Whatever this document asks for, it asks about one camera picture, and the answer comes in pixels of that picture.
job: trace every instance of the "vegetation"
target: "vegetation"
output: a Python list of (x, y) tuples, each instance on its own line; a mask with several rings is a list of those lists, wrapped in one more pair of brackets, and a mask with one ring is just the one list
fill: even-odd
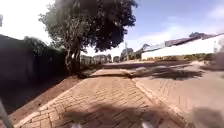
[(2, 20), (3, 20), (3, 16), (0, 15), (0, 27), (2, 27)]
[(134, 0), (56, 0), (46, 14), (40, 15), (46, 31), (67, 50), (66, 65), (70, 73), (79, 73), (80, 52), (87, 46), (95, 51), (117, 47), (134, 26)]
[(112, 57), (110, 54), (107, 55), (108, 62), (112, 62)]
[(114, 56), (113, 57), (113, 62), (116, 62), (116, 63), (120, 62), (120, 57), (119, 56)]
[(179, 60), (187, 60), (187, 61), (211, 61), (212, 54), (192, 54), (192, 55), (179, 55), (179, 56), (164, 56), (164, 57), (151, 57), (147, 58), (148, 61), (179, 61)]
[(66, 73), (66, 51), (48, 47), (43, 41), (34, 37), (25, 37), (24, 43), (28, 54), (33, 56), (34, 81), (44, 82)]
[[(127, 51), (128, 51), (129, 59), (131, 59), (134, 50), (132, 48), (127, 48)], [(122, 50), (121, 55), (120, 55), (120, 61), (127, 60), (127, 51), (126, 51), (126, 48)]]
[(193, 32), (189, 35), (189, 37), (203, 37), (205, 35), (205, 33)]

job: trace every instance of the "tree trunk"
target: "tree trunk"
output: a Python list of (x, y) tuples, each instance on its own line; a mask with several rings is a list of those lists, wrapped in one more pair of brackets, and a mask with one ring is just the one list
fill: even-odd
[(73, 74), (73, 59), (72, 59), (72, 50), (69, 48), (65, 58), (66, 67), (68, 69), (69, 75)]
[(77, 75), (81, 74), (80, 71), (80, 50), (77, 49), (76, 52), (74, 53), (74, 72)]

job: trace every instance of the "utility pole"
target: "utility pole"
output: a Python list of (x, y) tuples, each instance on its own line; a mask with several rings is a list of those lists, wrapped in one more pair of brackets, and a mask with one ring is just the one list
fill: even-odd
[(125, 42), (125, 49), (126, 49), (126, 56), (127, 56), (127, 61), (129, 60), (129, 55), (128, 55), (128, 44)]

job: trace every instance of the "sidewalk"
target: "sidewalk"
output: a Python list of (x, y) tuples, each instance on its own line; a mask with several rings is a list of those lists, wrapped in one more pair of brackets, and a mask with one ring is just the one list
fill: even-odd
[(102, 69), (15, 125), (16, 128), (180, 128), (121, 70)]
[(224, 79), (221, 73), (202, 71), (197, 66), (179, 71), (163, 67), (151, 67), (150, 70), (154, 69), (158, 73), (133, 78), (139, 89), (194, 122), (197, 128), (224, 127)]

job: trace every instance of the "shrub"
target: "shrub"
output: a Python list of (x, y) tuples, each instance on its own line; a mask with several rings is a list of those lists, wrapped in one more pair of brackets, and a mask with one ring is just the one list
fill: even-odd
[(194, 60), (212, 60), (213, 54), (192, 54), (192, 55), (179, 55), (179, 56), (164, 56), (164, 57), (150, 57), (147, 58), (148, 61), (179, 61), (179, 60), (188, 60), (188, 61), (194, 61)]

